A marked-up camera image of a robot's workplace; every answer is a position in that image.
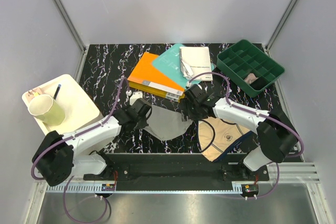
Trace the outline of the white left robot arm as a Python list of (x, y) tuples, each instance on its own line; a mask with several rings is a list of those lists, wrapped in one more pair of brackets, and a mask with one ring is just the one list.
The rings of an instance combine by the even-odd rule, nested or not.
[(59, 134), (49, 132), (33, 156), (33, 171), (51, 187), (72, 176), (107, 180), (115, 174), (114, 163), (105, 154), (95, 153), (95, 148), (121, 132), (143, 129), (152, 106), (143, 98), (121, 108), (101, 121), (81, 130)]

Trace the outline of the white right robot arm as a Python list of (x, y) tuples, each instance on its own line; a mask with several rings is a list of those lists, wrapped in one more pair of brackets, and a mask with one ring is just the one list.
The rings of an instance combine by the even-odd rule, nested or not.
[(299, 141), (299, 135), (282, 110), (258, 110), (229, 98), (205, 91), (194, 84), (185, 91), (180, 108), (186, 119), (199, 121), (208, 117), (230, 121), (255, 133), (259, 146), (250, 151), (238, 167), (239, 176), (250, 180), (257, 170), (269, 163), (281, 163)]

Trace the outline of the grey underwear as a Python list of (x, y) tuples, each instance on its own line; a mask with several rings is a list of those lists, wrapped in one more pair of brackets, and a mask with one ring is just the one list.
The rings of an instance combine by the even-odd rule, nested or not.
[(192, 123), (192, 120), (183, 121), (179, 112), (153, 105), (144, 129), (160, 141), (169, 141), (183, 135)]

